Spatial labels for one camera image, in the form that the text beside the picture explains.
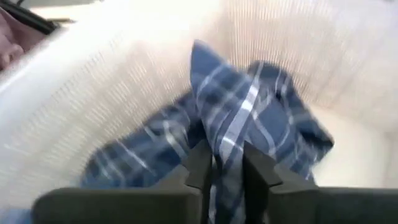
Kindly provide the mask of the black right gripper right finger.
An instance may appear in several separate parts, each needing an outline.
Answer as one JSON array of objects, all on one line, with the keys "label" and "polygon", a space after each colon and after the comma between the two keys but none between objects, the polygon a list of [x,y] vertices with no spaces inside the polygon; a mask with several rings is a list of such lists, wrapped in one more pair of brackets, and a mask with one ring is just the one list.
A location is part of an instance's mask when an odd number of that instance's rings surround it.
[{"label": "black right gripper right finger", "polygon": [[319,187],[244,143],[246,223],[397,224],[397,190]]}]

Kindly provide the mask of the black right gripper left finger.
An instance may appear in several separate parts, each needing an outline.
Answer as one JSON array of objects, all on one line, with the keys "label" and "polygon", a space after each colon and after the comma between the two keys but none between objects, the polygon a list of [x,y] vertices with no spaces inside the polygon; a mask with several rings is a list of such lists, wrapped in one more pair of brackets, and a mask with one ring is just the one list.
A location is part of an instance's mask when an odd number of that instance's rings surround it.
[{"label": "black right gripper left finger", "polygon": [[32,223],[206,223],[211,164],[211,148],[202,140],[151,187],[52,190],[35,201]]}]

